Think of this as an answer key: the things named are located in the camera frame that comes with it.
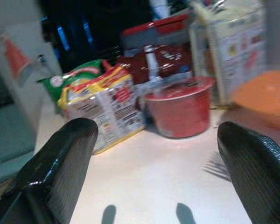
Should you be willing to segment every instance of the red cup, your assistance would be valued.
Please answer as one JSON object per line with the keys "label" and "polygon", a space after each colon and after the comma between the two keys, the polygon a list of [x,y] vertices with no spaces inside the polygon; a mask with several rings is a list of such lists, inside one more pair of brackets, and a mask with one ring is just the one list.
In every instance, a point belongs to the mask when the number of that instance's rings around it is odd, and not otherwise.
{"label": "red cup", "polygon": [[210,125],[210,87],[215,79],[193,77],[145,96],[159,132],[170,138],[197,135]]}

